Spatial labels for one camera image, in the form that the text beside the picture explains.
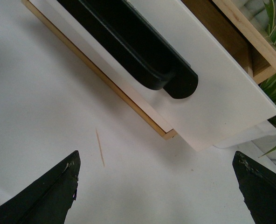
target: black drawer handle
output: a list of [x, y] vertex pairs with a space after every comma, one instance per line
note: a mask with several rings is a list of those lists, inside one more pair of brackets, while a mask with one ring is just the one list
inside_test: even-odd
[[125, 0], [57, 1], [145, 87], [173, 98], [196, 90], [196, 73]]

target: bamboo wood edge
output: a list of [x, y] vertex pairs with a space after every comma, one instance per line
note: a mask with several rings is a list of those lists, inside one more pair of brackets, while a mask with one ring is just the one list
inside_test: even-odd
[[259, 84], [262, 83], [264, 80], [268, 79], [272, 75], [276, 73], [276, 70], [273, 67], [267, 67], [262, 70], [258, 76], [254, 77], [254, 81]]
[[163, 139], [177, 135], [174, 129], [165, 132], [131, 98], [129, 98], [106, 74], [104, 74], [75, 44], [73, 44], [50, 20], [48, 20], [29, 0], [22, 3], [54, 33], [71, 51], [73, 51], [91, 70], [93, 70], [123, 101], [125, 101], [142, 119], [144, 119]]
[[225, 50], [253, 78], [249, 42], [210, 0], [181, 0]]
[[276, 71], [276, 50], [231, 0], [212, 0]]

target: white surface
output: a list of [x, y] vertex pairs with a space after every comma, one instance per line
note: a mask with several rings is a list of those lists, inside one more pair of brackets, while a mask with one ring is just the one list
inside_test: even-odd
[[[276, 135], [275, 136], [266, 136], [260, 139], [256, 139], [253, 143], [264, 153], [271, 150], [276, 146]], [[271, 160], [276, 160], [276, 151], [268, 154], [268, 157]]]
[[276, 115], [276, 106], [179, 0], [129, 2], [198, 74], [199, 85], [186, 99], [142, 86], [55, 0], [31, 1], [127, 95], [140, 99], [140, 107], [163, 117], [197, 151]]
[[266, 120], [258, 125], [255, 125], [254, 127], [242, 131], [239, 134], [236, 134], [233, 137], [219, 142], [215, 146], [218, 148], [227, 148], [247, 141], [252, 141], [255, 139], [273, 135], [276, 135], [276, 128]]
[[234, 153], [276, 172], [252, 143], [197, 153], [164, 141], [19, 0], [0, 1], [0, 204], [74, 150], [68, 224], [253, 224]]

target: black object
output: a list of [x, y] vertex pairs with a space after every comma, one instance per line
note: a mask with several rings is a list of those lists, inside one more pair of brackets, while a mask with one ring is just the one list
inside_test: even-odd
[[63, 224], [76, 200], [79, 152], [74, 151], [0, 206], [0, 224]]
[[196, 73], [127, 1], [57, 1], [145, 87], [173, 98], [196, 90]]
[[237, 151], [233, 167], [256, 224], [276, 224], [276, 174]]

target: white planter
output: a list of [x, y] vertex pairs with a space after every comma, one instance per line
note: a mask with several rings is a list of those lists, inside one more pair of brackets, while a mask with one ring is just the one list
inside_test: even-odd
[[271, 125], [267, 120], [253, 126], [245, 131], [234, 135], [222, 142], [219, 142], [215, 146], [218, 148], [227, 148], [230, 146], [238, 145], [247, 141], [252, 141], [256, 139], [260, 139], [263, 137], [274, 137], [276, 138], [276, 128]]

